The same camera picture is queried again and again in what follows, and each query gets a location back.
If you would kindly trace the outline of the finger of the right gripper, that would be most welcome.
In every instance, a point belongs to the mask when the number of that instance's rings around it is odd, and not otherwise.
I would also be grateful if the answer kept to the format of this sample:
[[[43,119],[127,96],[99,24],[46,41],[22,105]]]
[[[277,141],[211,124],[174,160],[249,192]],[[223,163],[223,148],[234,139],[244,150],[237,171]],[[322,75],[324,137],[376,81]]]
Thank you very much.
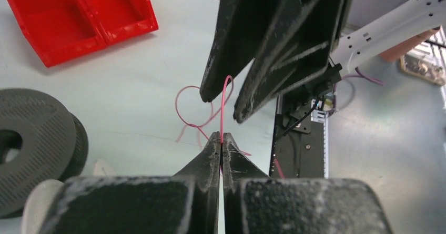
[[[201,82],[204,102],[214,100],[227,76],[236,77],[247,66],[272,19],[278,0],[220,0],[214,41]]]
[[[351,1],[278,0],[234,106],[238,123],[327,70]]]

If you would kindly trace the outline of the white translucent spool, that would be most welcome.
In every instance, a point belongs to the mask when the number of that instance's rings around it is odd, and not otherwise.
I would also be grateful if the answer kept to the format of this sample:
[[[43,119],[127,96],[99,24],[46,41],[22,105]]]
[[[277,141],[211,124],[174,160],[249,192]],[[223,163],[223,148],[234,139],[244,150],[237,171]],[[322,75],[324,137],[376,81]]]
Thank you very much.
[[[64,184],[59,180],[45,180],[31,191],[24,206],[21,233],[55,233],[57,218],[46,221],[46,216]]]

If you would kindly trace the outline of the dark grey spool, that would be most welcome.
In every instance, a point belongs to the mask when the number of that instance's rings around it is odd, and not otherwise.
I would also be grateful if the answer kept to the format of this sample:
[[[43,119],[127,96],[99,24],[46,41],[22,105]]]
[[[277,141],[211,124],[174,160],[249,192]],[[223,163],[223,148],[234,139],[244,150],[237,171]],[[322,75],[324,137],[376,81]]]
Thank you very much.
[[[1,89],[1,218],[20,216],[40,182],[80,175],[88,149],[83,124],[56,98]]]

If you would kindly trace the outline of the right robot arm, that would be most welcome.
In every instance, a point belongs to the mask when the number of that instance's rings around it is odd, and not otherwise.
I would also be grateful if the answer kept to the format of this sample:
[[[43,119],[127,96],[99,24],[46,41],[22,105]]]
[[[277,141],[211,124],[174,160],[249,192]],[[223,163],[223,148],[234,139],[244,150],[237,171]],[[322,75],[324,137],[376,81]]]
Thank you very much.
[[[250,64],[234,106],[238,123],[286,93],[300,106],[365,60],[445,21],[445,0],[408,0],[342,36],[350,7],[351,0],[220,0],[201,99],[213,101],[226,78]]]

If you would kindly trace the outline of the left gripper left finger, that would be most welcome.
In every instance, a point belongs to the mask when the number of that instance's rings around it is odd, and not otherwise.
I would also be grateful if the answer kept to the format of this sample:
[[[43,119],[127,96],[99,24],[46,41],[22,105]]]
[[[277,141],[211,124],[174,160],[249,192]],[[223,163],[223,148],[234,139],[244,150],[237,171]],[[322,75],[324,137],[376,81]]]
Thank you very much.
[[[219,132],[173,176],[72,178],[40,233],[217,233]]]

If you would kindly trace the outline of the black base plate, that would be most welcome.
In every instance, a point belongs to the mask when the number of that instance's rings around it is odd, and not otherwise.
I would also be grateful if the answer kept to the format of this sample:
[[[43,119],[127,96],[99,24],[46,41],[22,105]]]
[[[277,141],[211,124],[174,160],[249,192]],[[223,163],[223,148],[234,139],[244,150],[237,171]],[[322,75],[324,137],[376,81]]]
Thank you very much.
[[[308,114],[314,103],[294,109],[289,97],[277,98],[270,177],[328,178],[328,115]]]

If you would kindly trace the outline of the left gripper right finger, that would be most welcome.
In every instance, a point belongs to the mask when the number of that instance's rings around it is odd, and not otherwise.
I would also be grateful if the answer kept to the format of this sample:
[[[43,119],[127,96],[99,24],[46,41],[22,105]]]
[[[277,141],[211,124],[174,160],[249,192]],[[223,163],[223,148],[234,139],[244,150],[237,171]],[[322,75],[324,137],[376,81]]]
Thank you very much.
[[[271,178],[222,136],[226,233],[392,233],[363,181]]]

